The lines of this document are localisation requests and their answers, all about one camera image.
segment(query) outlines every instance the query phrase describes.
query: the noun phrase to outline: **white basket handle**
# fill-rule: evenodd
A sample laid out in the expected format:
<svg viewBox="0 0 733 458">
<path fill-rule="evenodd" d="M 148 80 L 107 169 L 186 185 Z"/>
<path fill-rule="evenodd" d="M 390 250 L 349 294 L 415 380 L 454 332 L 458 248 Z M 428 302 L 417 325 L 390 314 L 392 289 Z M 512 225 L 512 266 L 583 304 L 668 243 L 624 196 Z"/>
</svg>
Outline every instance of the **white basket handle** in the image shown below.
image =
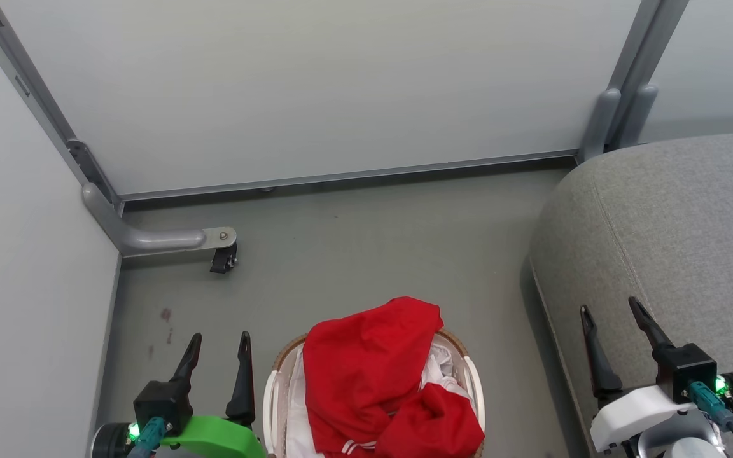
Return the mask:
<svg viewBox="0 0 733 458">
<path fill-rule="evenodd" d="M 276 452 L 276 438 L 273 437 L 273 432 L 276 428 L 273 427 L 273 419 L 276 415 L 273 415 L 270 406 L 273 402 L 273 385 L 276 382 L 276 374 L 279 372 L 270 372 L 270 377 L 267 377 L 267 383 L 265 383 L 265 400 L 262 406 L 262 435 L 265 436 L 265 449 L 268 453 Z"/>
<path fill-rule="evenodd" d="M 482 395 L 482 384 L 480 383 L 480 374 L 477 373 L 477 367 L 471 358 L 466 356 L 463 358 L 471 372 L 471 382 L 474 385 L 474 395 L 477 402 L 477 420 L 480 421 L 480 428 L 485 432 L 485 397 Z"/>
</svg>

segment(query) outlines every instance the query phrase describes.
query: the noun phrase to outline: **caster wheel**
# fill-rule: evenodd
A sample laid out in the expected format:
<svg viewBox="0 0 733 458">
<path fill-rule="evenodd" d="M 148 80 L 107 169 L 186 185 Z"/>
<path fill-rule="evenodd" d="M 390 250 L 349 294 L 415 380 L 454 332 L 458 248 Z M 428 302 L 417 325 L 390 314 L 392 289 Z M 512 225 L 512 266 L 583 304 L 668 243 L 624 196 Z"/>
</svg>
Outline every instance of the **caster wheel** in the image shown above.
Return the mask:
<svg viewBox="0 0 733 458">
<path fill-rule="evenodd" d="M 214 252 L 214 258 L 211 262 L 211 272 L 216 274 L 226 274 L 236 266 L 236 244 L 229 247 L 221 247 Z"/>
</svg>

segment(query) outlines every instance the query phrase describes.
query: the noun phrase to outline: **black wheel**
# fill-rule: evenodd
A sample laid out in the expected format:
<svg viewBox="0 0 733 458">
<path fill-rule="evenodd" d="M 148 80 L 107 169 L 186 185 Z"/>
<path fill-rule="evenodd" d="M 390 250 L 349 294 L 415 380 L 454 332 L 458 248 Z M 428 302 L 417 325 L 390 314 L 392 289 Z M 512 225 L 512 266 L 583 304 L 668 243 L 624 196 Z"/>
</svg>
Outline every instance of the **black wheel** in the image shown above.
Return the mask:
<svg viewBox="0 0 733 458">
<path fill-rule="evenodd" d="M 134 444 L 126 435 L 129 423 L 107 423 L 92 438 L 90 458 L 126 458 Z"/>
<path fill-rule="evenodd" d="M 216 274 L 226 274 L 236 266 L 236 244 L 229 247 L 219 247 L 214 252 L 214 258 L 211 262 L 211 272 Z"/>
</svg>

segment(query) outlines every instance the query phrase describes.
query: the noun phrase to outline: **gray metal frame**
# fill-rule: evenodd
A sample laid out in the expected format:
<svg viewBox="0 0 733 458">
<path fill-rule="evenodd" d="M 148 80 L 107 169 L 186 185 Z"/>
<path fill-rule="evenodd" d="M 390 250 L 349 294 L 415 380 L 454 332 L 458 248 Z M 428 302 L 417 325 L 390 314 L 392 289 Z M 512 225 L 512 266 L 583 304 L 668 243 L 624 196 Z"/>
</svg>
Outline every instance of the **gray metal frame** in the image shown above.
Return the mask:
<svg viewBox="0 0 733 458">
<path fill-rule="evenodd" d="M 608 144 L 621 145 L 618 148 L 628 146 L 630 142 L 622 140 L 625 134 L 628 140 L 634 139 L 634 142 L 637 142 L 640 130 L 636 133 L 634 128 L 638 125 L 643 127 L 658 91 L 657 87 L 649 88 L 649 79 L 655 72 L 688 3 L 689 0 L 660 0 L 635 59 L 624 78 L 622 101 L 618 105 L 607 134 Z"/>
<path fill-rule="evenodd" d="M 215 192 L 239 191 L 256 188 L 274 188 L 295 184 L 319 183 L 359 177 L 376 177 L 393 174 L 410 174 L 440 169 L 458 169 L 481 165 L 523 162 L 548 157 L 576 156 L 578 162 L 590 160 L 606 150 L 625 148 L 637 143 L 646 117 L 652 109 L 658 88 L 648 84 L 649 78 L 663 55 L 675 27 L 680 21 L 688 0 L 642 0 L 625 39 L 622 52 L 613 70 L 607 90 L 603 91 L 594 106 L 593 113 L 577 150 L 548 151 L 518 156 L 495 157 L 482 160 L 465 160 L 446 164 L 420 165 L 398 169 L 379 169 L 364 172 L 332 174 L 297 179 L 280 179 L 256 183 L 204 186 L 203 188 L 169 191 L 141 192 L 117 195 L 102 173 L 90 148 L 77 139 L 69 122 L 44 84 L 41 75 L 24 50 L 8 18 L 0 9 L 0 59 L 3 69 L 11 74 L 15 86 L 20 88 L 26 103 L 41 121 L 45 130 L 55 133 L 52 137 L 64 142 L 64 160 L 70 165 L 82 183 L 95 183 L 116 209 L 122 201 L 151 200 L 183 195 L 200 195 Z"/>
<path fill-rule="evenodd" d="M 330 183 L 350 179 L 366 179 L 366 177 L 384 177 L 402 174 L 417 174 L 438 170 L 467 169 L 484 165 L 513 164 L 527 160 L 551 159 L 556 157 L 573 157 L 578 154 L 576 149 L 548 151 L 547 153 L 519 154 L 517 156 L 492 157 L 490 159 L 460 160 L 429 165 L 413 165 L 393 169 L 366 170 L 363 172 L 349 172 L 344 174 L 314 175 L 311 177 L 296 177 L 296 179 L 278 179 L 252 183 L 221 184 L 217 186 L 202 186 L 201 188 L 172 189 L 168 191 L 137 192 L 135 194 L 120 195 L 125 202 L 139 200 L 167 199 L 169 197 L 185 197 L 186 195 L 213 194 L 216 192 L 246 191 L 250 189 L 279 188 L 280 186 L 294 186 L 311 183 Z"/>
<path fill-rule="evenodd" d="M 236 243 L 236 231 L 229 226 L 179 231 L 137 229 L 120 219 L 94 183 L 85 183 L 81 189 L 81 197 L 84 205 L 124 258 L 223 249 Z"/>
<path fill-rule="evenodd" d="M 607 90 L 596 101 L 582 139 L 579 163 L 638 144 L 658 95 L 649 79 L 689 0 L 642 0 Z"/>
<path fill-rule="evenodd" d="M 98 188 L 104 192 L 105 197 L 115 208 L 120 206 L 120 198 L 109 184 L 109 181 L 102 173 L 90 149 L 80 140 L 76 139 L 73 128 L 61 113 L 61 108 L 56 104 L 50 90 L 41 79 L 38 69 L 30 60 L 27 50 L 18 40 L 13 27 L 0 9 L 0 65 L 11 76 L 15 86 L 22 95 L 24 102 L 28 104 L 33 114 L 40 121 L 44 121 L 43 127 L 50 138 L 58 138 L 64 143 L 64 148 L 59 148 L 67 165 L 76 174 L 81 184 L 86 182 L 96 183 Z M 71 151 L 75 146 L 78 151 Z"/>
</svg>

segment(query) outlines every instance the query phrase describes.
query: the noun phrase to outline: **gray floor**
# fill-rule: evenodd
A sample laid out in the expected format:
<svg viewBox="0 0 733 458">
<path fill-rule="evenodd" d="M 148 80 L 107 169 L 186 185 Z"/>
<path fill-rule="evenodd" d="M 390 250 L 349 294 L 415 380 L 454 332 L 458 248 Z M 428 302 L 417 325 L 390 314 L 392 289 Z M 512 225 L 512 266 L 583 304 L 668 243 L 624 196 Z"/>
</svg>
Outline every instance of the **gray floor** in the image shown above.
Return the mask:
<svg viewBox="0 0 733 458">
<path fill-rule="evenodd" d="M 261 405 L 270 366 L 293 337 L 408 295 L 439 304 L 477 364 L 485 456 L 579 456 L 566 386 L 521 275 L 542 204 L 567 171 L 315 186 L 128 212 L 144 228 L 232 225 L 239 266 L 215 275 L 207 257 L 125 264 L 99 421 L 131 420 L 134 396 L 171 376 L 192 333 L 204 337 L 192 405 L 221 415 L 242 330 L 252 335 Z"/>
</svg>

